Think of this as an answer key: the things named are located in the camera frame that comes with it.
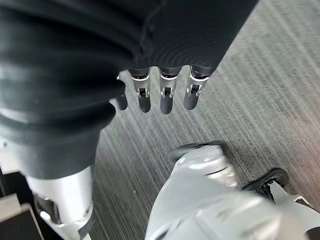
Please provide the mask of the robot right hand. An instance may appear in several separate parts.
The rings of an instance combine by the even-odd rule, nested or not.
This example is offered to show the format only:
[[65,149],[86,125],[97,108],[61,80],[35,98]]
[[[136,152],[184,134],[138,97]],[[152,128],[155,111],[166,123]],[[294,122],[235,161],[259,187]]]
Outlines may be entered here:
[[190,72],[192,110],[255,0],[3,0],[0,3],[0,135],[8,140],[39,216],[64,240],[93,223],[92,168],[101,130],[127,108],[129,71],[139,108],[172,110]]

